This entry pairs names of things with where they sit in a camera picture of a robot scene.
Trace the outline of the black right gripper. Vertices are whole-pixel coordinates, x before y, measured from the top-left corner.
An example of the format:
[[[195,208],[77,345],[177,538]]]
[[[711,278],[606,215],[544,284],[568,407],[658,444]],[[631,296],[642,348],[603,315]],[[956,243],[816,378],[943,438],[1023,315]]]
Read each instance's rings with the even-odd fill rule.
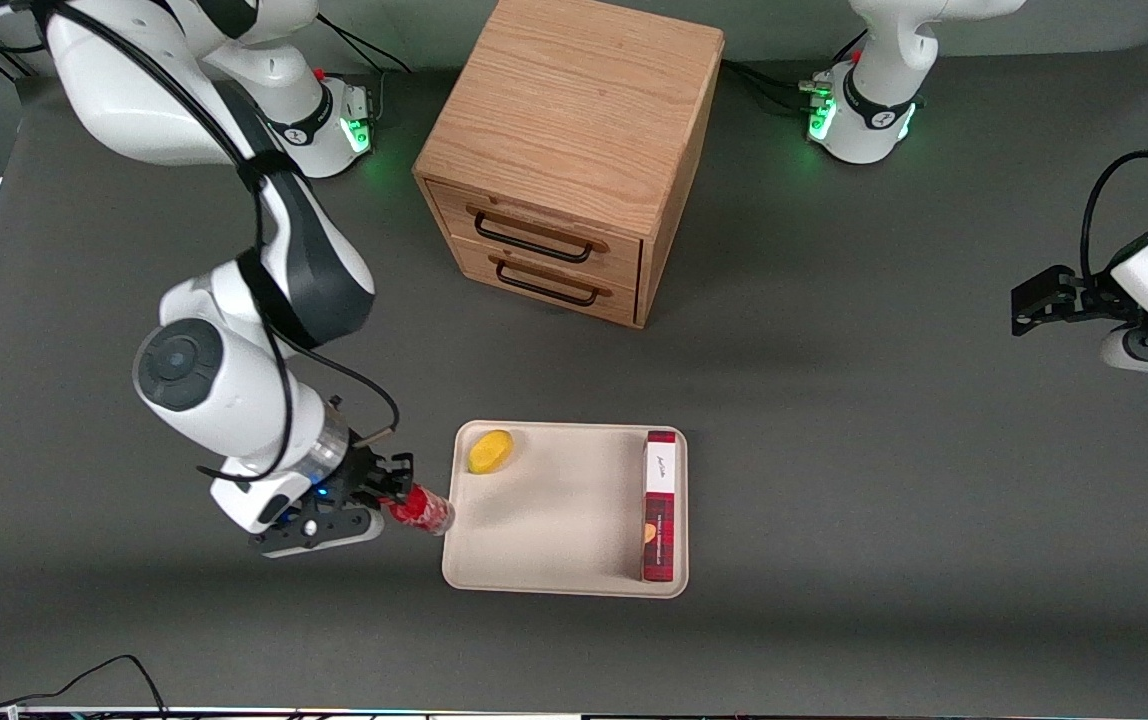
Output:
[[[378,455],[372,448],[347,448],[344,459],[317,486],[318,514],[360,512],[381,518],[381,506],[404,506],[414,482],[414,455]]]

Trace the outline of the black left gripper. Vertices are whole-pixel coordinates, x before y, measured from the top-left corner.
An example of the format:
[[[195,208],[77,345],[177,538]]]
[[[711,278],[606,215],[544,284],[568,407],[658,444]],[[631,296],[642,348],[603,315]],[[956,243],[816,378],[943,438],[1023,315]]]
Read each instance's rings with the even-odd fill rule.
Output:
[[[1010,291],[1010,334],[1023,336],[1052,322],[1115,320],[1137,324],[1137,301],[1122,291],[1109,270],[1078,277],[1066,265],[1046,268]]]

